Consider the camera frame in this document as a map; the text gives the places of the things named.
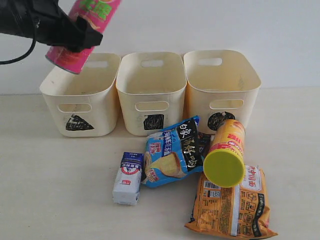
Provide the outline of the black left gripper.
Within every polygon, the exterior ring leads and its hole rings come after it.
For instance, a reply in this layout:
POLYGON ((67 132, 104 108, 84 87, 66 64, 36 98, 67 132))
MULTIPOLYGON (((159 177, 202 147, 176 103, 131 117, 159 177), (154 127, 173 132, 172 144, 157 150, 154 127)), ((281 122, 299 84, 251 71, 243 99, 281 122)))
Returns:
POLYGON ((49 46, 66 47, 79 53, 99 46, 103 34, 78 16, 71 19, 59 6, 57 0, 33 0, 32 16, 39 21, 37 40, 49 46))

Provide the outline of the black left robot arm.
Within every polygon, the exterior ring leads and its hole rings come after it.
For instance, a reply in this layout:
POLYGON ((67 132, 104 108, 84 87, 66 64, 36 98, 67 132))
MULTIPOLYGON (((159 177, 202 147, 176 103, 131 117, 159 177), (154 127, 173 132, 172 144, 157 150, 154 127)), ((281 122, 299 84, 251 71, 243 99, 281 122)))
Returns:
POLYGON ((76 53, 100 45, 103 39, 84 18, 69 17, 57 0, 2 0, 0 32, 76 53))

